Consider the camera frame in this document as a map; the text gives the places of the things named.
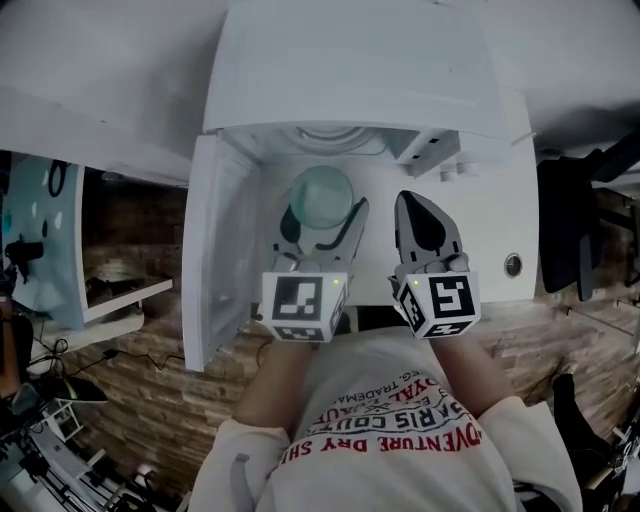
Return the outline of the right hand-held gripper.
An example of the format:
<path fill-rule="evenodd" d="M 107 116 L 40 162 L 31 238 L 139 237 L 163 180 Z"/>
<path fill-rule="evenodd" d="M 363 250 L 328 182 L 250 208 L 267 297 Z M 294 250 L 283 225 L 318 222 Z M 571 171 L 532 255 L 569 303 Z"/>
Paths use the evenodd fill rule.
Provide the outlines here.
<path fill-rule="evenodd" d="M 389 278 L 396 308 L 418 339 L 459 336 L 481 318 L 478 276 L 470 270 L 453 219 L 416 192 L 401 191 L 394 206 L 395 244 L 402 264 L 416 256 L 448 256 L 400 265 Z"/>

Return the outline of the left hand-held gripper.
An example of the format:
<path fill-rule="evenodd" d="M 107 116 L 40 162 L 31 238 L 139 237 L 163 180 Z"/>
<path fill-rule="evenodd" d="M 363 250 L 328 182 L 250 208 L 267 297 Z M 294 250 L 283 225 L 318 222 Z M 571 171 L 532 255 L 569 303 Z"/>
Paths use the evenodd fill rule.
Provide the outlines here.
<path fill-rule="evenodd" d="M 272 216 L 269 270 L 262 274 L 259 322 L 279 341 L 328 343 L 344 311 L 369 202 L 358 201 L 332 243 L 301 252 L 301 224 L 289 201 L 279 201 Z"/>

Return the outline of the white microwave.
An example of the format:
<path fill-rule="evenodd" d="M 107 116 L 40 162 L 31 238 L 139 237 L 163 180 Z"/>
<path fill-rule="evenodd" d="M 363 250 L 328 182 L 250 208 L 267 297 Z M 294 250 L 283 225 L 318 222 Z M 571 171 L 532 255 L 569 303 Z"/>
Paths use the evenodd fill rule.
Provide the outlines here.
<path fill-rule="evenodd" d="M 295 127 L 366 127 L 346 153 Z M 248 321 L 267 262 L 267 218 L 297 172 L 329 159 L 391 162 L 419 177 L 445 161 L 507 156 L 496 72 L 477 21 L 429 0 L 242 0 L 227 12 L 192 160 L 182 253 L 186 366 L 200 371 Z"/>

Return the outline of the person's right forearm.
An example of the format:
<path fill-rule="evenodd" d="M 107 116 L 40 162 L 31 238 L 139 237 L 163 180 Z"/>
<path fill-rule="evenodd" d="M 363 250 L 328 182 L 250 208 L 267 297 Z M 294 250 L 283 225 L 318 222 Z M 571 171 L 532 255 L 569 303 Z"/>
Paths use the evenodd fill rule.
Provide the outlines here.
<path fill-rule="evenodd" d="M 453 396 L 479 418 L 515 395 L 511 381 L 480 343 L 470 335 L 431 338 L 430 345 Z"/>

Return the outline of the person's left forearm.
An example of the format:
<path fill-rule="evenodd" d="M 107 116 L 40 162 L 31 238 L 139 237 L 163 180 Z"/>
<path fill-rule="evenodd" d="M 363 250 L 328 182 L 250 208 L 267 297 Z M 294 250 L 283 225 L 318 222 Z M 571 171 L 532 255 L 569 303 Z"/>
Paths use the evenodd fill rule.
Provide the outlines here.
<path fill-rule="evenodd" d="M 311 343 L 272 343 L 233 419 L 252 427 L 290 432 L 302 407 L 302 388 L 313 354 Z"/>

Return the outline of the white table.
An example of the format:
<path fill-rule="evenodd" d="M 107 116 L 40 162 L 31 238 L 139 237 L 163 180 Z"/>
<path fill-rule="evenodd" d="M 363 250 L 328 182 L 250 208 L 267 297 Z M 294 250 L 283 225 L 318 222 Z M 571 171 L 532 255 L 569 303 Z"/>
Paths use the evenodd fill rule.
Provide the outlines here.
<path fill-rule="evenodd" d="M 369 202 L 369 214 L 356 258 L 348 302 L 382 306 L 393 302 L 389 276 L 400 258 L 395 247 L 394 205 L 399 192 L 414 191 L 434 202 L 456 223 L 479 278 L 482 302 L 530 299 L 534 295 L 538 257 L 538 198 L 535 156 L 529 114 L 517 90 L 500 90 L 507 128 L 507 158 L 497 165 L 481 164 L 450 178 L 438 170 L 413 178 L 399 166 L 382 160 L 339 158 L 327 165 L 340 169 L 357 198 Z M 504 272 L 511 253 L 521 256 L 517 278 Z"/>

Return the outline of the black office chair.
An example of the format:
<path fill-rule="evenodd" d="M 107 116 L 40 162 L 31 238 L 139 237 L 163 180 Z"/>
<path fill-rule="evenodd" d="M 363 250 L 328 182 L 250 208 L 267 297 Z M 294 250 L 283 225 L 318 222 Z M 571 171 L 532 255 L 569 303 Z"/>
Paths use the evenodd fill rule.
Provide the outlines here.
<path fill-rule="evenodd" d="M 545 291 L 571 284 L 578 298 L 592 298 L 594 270 L 602 257 L 601 222 L 629 230 L 640 264 L 640 205 L 628 215 L 598 207 L 592 183 L 609 183 L 640 162 L 640 147 L 596 149 L 583 158 L 547 159 L 537 166 L 539 257 Z"/>

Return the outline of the person's white printed shirt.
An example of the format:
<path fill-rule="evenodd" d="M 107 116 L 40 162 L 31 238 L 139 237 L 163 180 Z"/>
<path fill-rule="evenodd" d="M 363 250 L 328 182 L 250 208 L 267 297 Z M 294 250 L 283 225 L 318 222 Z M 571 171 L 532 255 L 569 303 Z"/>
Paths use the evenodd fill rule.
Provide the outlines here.
<path fill-rule="evenodd" d="M 582 512 L 545 404 L 515 393 L 474 417 L 406 328 L 313 345 L 295 426 L 232 414 L 188 512 Z"/>

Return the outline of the light blue glass table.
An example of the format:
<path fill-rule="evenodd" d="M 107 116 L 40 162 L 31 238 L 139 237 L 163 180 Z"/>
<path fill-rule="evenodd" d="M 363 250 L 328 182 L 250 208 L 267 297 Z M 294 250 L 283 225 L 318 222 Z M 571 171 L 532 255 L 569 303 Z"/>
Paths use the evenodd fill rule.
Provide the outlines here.
<path fill-rule="evenodd" d="M 58 326 L 80 331 L 124 307 L 168 291 L 170 279 L 145 280 L 139 287 L 91 306 L 85 288 L 82 255 L 82 203 L 85 168 L 77 164 L 28 156 L 12 168 L 2 200 L 0 235 L 3 263 L 12 261 L 5 248 L 17 240 L 41 242 L 40 259 L 20 261 L 13 300 Z M 2 215 L 12 215 L 11 232 L 2 232 Z M 47 220 L 47 238 L 42 224 Z"/>

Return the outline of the black green shoe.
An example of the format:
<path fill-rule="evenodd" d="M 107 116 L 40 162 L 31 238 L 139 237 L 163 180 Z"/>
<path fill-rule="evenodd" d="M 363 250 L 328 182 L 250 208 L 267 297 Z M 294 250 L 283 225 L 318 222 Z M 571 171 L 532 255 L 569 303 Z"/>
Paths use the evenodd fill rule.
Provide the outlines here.
<path fill-rule="evenodd" d="M 99 404 L 106 403 L 106 394 L 94 383 L 77 377 L 54 378 L 50 382 L 51 392 L 57 400 Z"/>

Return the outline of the black cylinder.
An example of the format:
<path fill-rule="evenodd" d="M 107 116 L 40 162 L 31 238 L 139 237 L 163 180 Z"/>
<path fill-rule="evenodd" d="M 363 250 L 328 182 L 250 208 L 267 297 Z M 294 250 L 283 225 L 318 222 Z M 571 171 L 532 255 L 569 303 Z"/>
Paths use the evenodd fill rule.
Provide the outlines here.
<path fill-rule="evenodd" d="M 24 242 L 17 240 L 9 243 L 5 248 L 5 256 L 15 265 L 20 261 L 31 261 L 40 259 L 44 254 L 44 247 L 41 242 Z"/>

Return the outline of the white metal rack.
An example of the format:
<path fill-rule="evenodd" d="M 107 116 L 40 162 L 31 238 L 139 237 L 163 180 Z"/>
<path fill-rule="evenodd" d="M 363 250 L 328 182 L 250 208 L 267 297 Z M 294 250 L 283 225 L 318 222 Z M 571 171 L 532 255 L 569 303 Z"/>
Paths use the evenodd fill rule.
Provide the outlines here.
<path fill-rule="evenodd" d="M 105 449 L 81 451 L 83 430 L 71 401 L 50 403 L 0 462 L 0 510 L 112 512 L 126 486 L 108 476 Z"/>

